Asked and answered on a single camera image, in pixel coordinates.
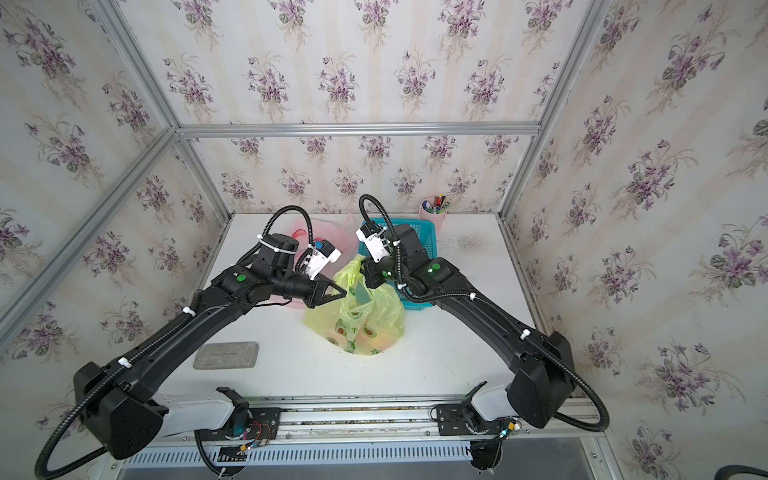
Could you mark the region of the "yellow-green plastic bag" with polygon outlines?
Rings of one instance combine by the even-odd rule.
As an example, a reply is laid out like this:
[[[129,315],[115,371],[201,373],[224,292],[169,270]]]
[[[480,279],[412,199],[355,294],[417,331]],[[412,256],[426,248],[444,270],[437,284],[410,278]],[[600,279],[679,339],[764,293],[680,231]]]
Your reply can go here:
[[[365,286],[360,273],[363,260],[356,255],[333,277],[347,296],[307,310],[304,325],[347,353],[373,356],[365,350],[365,338],[388,336],[391,346],[395,344],[405,333],[405,308],[394,287],[385,284],[369,290]]]

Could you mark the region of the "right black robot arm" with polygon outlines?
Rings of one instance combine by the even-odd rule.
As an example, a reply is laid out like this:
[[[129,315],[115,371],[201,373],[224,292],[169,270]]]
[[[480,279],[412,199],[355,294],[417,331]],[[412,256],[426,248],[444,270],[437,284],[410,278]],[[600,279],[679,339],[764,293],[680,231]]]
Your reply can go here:
[[[464,398],[461,414],[479,433],[489,423],[518,418],[535,428],[556,419],[587,432],[604,432],[609,411],[574,367],[568,340],[524,324],[481,293],[443,257],[430,257],[412,227],[396,225],[370,194],[358,200],[364,224],[359,239],[370,253],[361,271],[368,288],[392,283],[407,301],[430,304],[467,326],[504,361],[507,385],[482,382]]]

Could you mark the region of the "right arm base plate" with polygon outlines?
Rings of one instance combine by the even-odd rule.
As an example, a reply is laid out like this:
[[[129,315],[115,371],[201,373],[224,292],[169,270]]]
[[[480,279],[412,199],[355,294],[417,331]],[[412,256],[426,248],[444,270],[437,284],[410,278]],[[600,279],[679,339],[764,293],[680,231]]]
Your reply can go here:
[[[437,424],[441,437],[483,436],[505,438],[520,430],[514,418],[485,420],[469,404],[444,403],[433,406],[430,419]]]

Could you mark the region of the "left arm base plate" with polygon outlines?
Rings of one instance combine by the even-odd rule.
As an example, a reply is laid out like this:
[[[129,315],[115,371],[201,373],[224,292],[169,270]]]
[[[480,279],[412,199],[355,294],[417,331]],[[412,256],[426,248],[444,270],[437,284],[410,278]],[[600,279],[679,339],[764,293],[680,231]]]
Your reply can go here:
[[[277,438],[282,410],[280,408],[250,408],[235,411],[222,427],[203,430],[203,442],[234,441],[248,446],[264,446]]]

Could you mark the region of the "pink plastic bag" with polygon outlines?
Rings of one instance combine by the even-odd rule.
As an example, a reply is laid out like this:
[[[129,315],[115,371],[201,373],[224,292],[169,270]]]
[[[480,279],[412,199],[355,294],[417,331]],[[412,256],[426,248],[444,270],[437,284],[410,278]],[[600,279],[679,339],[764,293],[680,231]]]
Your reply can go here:
[[[312,215],[310,219],[313,224],[313,241],[328,241],[340,252],[339,258],[335,262],[328,263],[321,271],[326,277],[333,278],[357,255],[359,242],[355,234],[356,217],[352,214],[318,214]],[[308,230],[305,220],[299,214],[282,216],[272,227],[271,232],[285,234],[297,240],[299,254],[307,247]]]

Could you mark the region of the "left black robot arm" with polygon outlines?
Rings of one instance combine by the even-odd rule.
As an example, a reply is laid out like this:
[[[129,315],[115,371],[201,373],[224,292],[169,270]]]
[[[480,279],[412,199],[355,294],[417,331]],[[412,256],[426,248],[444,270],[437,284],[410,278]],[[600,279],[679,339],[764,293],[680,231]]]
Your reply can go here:
[[[326,237],[308,237],[301,250],[296,239],[269,227],[235,264],[217,275],[208,287],[193,294],[190,304],[160,330],[125,354],[100,366],[89,362],[73,376],[75,406],[63,417],[35,462],[38,479],[64,476],[104,454],[127,459],[149,445],[161,432],[170,410],[154,396],[164,381],[200,346],[249,311],[293,299],[314,308],[333,301],[329,289],[346,292],[322,275],[338,260],[337,247]],[[97,450],[59,468],[49,461],[74,423],[79,422],[99,442]]]

